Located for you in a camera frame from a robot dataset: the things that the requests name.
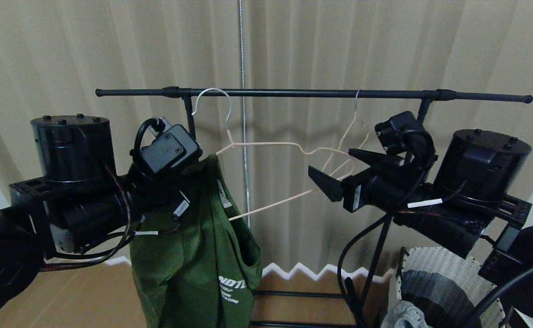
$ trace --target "black clothes rack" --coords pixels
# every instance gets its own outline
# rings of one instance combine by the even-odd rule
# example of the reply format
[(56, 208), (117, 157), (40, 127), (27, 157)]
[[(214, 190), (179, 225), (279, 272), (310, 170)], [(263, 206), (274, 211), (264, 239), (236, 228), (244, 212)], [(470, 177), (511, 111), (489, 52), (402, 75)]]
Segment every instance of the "black clothes rack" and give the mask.
[[(103, 96), (164, 96), (183, 100), (185, 112), (187, 113), (187, 125), (189, 134), (196, 139), (195, 122), (193, 121), (193, 104), (191, 98), (199, 96), (205, 89), (192, 89), (181, 87), (164, 87), (162, 89), (97, 89), (96, 95)], [(455, 99), (466, 100), (491, 100), (498, 102), (519, 102), (529, 104), (533, 101), (531, 95), (502, 95), (497, 93), (467, 93), (456, 92), (448, 89), (437, 89), (432, 91), (389, 91), (389, 90), (308, 90), (308, 89), (223, 89), (232, 97), (310, 97), (310, 98), (376, 98), (376, 99), (420, 99), (420, 107), (416, 120), (422, 124), (429, 112), (432, 102), (442, 102)], [(223, 97), (224, 94), (218, 91), (208, 91), (204, 96)], [(406, 154), (406, 162), (410, 160), (412, 154)], [(381, 250), (386, 241), (387, 231), (392, 220), (386, 220), (383, 224), (382, 233), (376, 245), (374, 257), (370, 265), (365, 286), (372, 283), (372, 278), (377, 268)], [(362, 302), (365, 301), (367, 291), (362, 293)], [(341, 294), (332, 293), (308, 293), (308, 292), (281, 292), (281, 291), (259, 291), (258, 295), (277, 295), (282, 297), (322, 297), (340, 298)], [(287, 328), (356, 328), (354, 325), (345, 324), (316, 324), (316, 323), (296, 323), (296, 322), (273, 322), (273, 321), (251, 321), (251, 326), (257, 327), (287, 327)]]

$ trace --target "woven basket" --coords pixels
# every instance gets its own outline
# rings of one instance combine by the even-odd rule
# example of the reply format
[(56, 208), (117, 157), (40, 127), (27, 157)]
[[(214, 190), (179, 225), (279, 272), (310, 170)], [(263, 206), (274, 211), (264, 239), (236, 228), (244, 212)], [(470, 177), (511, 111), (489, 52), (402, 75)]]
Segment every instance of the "woven basket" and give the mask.
[[(472, 257), (464, 260), (443, 247), (409, 249), (392, 279), (390, 305), (412, 302), (433, 328), (454, 328), (495, 287), (477, 274), (480, 267)], [(499, 328), (504, 316), (497, 300), (477, 328)]]

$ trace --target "clothes hanger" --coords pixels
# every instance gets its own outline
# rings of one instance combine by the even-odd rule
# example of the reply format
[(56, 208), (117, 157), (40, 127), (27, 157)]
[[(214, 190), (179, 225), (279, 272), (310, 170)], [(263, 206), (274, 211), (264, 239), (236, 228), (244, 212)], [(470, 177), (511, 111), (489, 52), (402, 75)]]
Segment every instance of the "clothes hanger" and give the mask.
[[(204, 93), (208, 92), (208, 91), (217, 91), (217, 92), (220, 92), (220, 93), (223, 93), (224, 96), (228, 99), (229, 101), (229, 111), (228, 111), (228, 115), (226, 116), (226, 121), (225, 121), (225, 125), (226, 125), (226, 133), (228, 135), (228, 139), (230, 141), (230, 144), (227, 145), (226, 147), (222, 148), (220, 151), (217, 151), (216, 152), (216, 155), (220, 155), (222, 154), (223, 152), (225, 152), (226, 150), (230, 149), (230, 148), (234, 148), (235, 146), (272, 146), (272, 145), (287, 145), (287, 146), (294, 146), (294, 147), (298, 147), (299, 150), (305, 154), (306, 156), (309, 156), (309, 155), (312, 155), (318, 151), (329, 151), (331, 152), (331, 155), (329, 156), (329, 158), (327, 158), (327, 161), (325, 162), (325, 166), (323, 166), (323, 170), (325, 170), (325, 168), (327, 167), (327, 165), (329, 164), (329, 162), (331, 161), (331, 158), (333, 156), (334, 153), (338, 153), (338, 154), (342, 154), (344, 156), (347, 156), (347, 160), (345, 162), (343, 162), (343, 164), (341, 164), (338, 168), (336, 168), (333, 172), (331, 172), (330, 176), (332, 176), (333, 174), (335, 174), (339, 169), (341, 169), (343, 166), (345, 166), (345, 164), (347, 164), (348, 162), (351, 162), (352, 163), (352, 169), (347, 173), (347, 174), (344, 174), (343, 176), (339, 177), (338, 179), (339, 180), (342, 180), (343, 178), (347, 177), (347, 176), (350, 176), (353, 171), (355, 170), (355, 162), (354, 160), (351, 158), (351, 156), (346, 153), (346, 152), (343, 152), (341, 150), (339, 150), (341, 148), (341, 145), (343, 143), (343, 140), (345, 139), (345, 137), (347, 136), (347, 133), (350, 131), (350, 129), (352, 128), (353, 124), (356, 122), (356, 118), (357, 118), (357, 96), (358, 94), (360, 93), (360, 91), (358, 91), (356, 93), (356, 102), (355, 102), (355, 110), (354, 110), (354, 115), (353, 115), (353, 120), (352, 122), (349, 124), (349, 126), (347, 127), (345, 133), (343, 134), (343, 136), (341, 137), (340, 141), (339, 141), (339, 147), (337, 147), (337, 149), (333, 149), (333, 148), (328, 148), (328, 147), (318, 147), (310, 152), (306, 152), (303, 147), (301, 145), (299, 145), (298, 143), (286, 143), (286, 142), (276, 142), (276, 143), (236, 143), (233, 138), (232, 138), (232, 133), (230, 132), (229, 130), (229, 126), (228, 126), (228, 121), (229, 121), (229, 118), (232, 114), (232, 100), (229, 96), (229, 94), (225, 91), (223, 91), (222, 89), (218, 89), (216, 87), (211, 87), (211, 88), (208, 88), (208, 89), (205, 89), (204, 91), (200, 92), (200, 94), (197, 96), (197, 99), (195, 101), (195, 110), (193, 110), (193, 112), (191, 113), (191, 116), (195, 116), (195, 114), (197, 114), (197, 106), (199, 104), (199, 100), (202, 98), (202, 96), (204, 95)], [(362, 144), (360, 145), (359, 148), (363, 147), (364, 143), (366, 143), (368, 137), (370, 137), (370, 133), (368, 132), (366, 134), (366, 138), (364, 139), (364, 141), (362, 142)], [(239, 219), (239, 218), (243, 218), (244, 216), (247, 216), (247, 215), (250, 215), (250, 214), (254, 214), (254, 213), (257, 213), (257, 212), (261, 212), (263, 210), (266, 210), (268, 208), (271, 208), (271, 207), (274, 207), (274, 206), (277, 206), (277, 205), (280, 205), (280, 204), (283, 204), (283, 203), (286, 203), (287, 201), (291, 201), (291, 200), (294, 200), (294, 199), (297, 199), (299, 197), (302, 197), (304, 195), (308, 195), (310, 193), (312, 193), (314, 191), (314, 189), (310, 189), (310, 190), (307, 190), (307, 191), (304, 191), (302, 193), (299, 193), (297, 195), (294, 195), (292, 197), (289, 197), (287, 199), (284, 199), (284, 200), (281, 200), (281, 201), (277, 201), (276, 203), (272, 203), (270, 205), (267, 205), (267, 206), (264, 206), (264, 207), (260, 207), (256, 210), (251, 210), (250, 212), (246, 212), (244, 214), (240, 214), (238, 216), (233, 216), (232, 218), (229, 218), (229, 220), (236, 220), (236, 219)]]

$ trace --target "green t-shirt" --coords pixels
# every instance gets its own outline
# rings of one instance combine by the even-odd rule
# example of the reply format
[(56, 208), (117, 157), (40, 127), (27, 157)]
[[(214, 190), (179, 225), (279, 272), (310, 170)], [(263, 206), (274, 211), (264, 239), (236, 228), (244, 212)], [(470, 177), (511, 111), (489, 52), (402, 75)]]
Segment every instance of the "green t-shirt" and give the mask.
[[(224, 183), (216, 155), (187, 168), (179, 189), (189, 208), (172, 235), (137, 236), (133, 278), (149, 328), (245, 328), (261, 278), (260, 247)], [(157, 213), (142, 231), (174, 228)]]

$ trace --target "beige curtain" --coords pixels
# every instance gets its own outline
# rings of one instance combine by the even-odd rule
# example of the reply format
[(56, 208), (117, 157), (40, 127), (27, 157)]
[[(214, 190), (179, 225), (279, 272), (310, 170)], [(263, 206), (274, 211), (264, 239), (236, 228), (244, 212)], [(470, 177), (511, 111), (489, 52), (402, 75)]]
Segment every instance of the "beige curtain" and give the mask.
[[(286, 1), (243, 2), (246, 87), (436, 89), (533, 95), (533, 2)], [(183, 103), (162, 97), (104, 97), (96, 88), (239, 87), (238, 4), (223, 1), (0, 0), (0, 185), (41, 175), (29, 120), (84, 113), (111, 120), (118, 173), (141, 121), (166, 116), (186, 124)], [(247, 99), (250, 141), (337, 147), (352, 99)], [(416, 100), (359, 100), (358, 119), (373, 127)], [(208, 98), (196, 116), (205, 154), (227, 145), (225, 99)], [(240, 102), (229, 126), (240, 140)], [(493, 129), (533, 146), (533, 103), (456, 100), (431, 106), (425, 127), (440, 155), (460, 128)], [(367, 129), (356, 126), (344, 149)], [(366, 149), (381, 151), (374, 135)], [(289, 147), (249, 148), (252, 207), (314, 187), (304, 157)], [(240, 148), (221, 157), (243, 208)], [(343, 162), (334, 156), (337, 166)], [(435, 176), (433, 169), (429, 181)], [(512, 194), (533, 191), (533, 154)], [(336, 263), (345, 243), (381, 212), (349, 214), (320, 192), (252, 216), (264, 253), (289, 269)], [(356, 245), (347, 268), (367, 265), (377, 233)], [(385, 254), (433, 245), (393, 226)]]

